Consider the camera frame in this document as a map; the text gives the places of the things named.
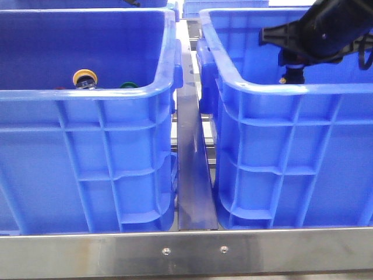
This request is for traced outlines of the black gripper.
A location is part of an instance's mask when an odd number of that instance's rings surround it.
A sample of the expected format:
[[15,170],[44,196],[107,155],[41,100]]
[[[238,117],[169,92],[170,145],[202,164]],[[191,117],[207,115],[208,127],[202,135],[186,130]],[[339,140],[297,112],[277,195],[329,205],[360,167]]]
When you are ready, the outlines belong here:
[[315,1],[301,19],[263,28],[259,44],[280,47],[279,65],[340,63],[358,53],[372,65],[372,1]]

